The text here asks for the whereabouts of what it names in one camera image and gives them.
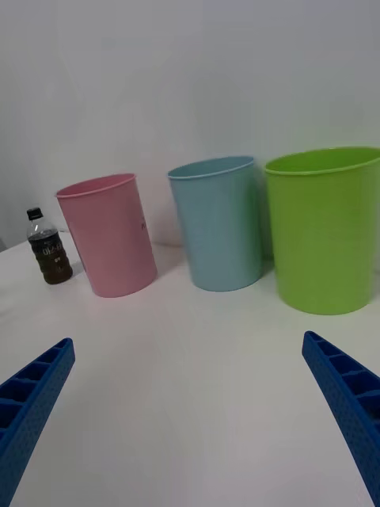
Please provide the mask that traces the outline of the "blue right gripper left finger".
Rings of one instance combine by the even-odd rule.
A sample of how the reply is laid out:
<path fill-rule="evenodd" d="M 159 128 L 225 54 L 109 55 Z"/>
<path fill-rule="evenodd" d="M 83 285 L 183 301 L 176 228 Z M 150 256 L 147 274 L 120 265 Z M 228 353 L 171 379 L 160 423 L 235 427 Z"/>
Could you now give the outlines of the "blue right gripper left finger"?
<path fill-rule="evenodd" d="M 0 506 L 10 505 L 75 362 L 66 337 L 0 387 Z"/>

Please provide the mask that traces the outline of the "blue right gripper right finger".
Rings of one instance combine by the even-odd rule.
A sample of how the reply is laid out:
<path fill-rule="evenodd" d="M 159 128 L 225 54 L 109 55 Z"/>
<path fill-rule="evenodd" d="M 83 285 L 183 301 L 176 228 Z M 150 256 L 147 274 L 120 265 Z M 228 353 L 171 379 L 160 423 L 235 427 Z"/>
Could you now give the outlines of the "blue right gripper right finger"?
<path fill-rule="evenodd" d="M 374 505 L 380 504 L 380 379 L 361 363 L 307 331 L 302 356 L 308 364 Z"/>

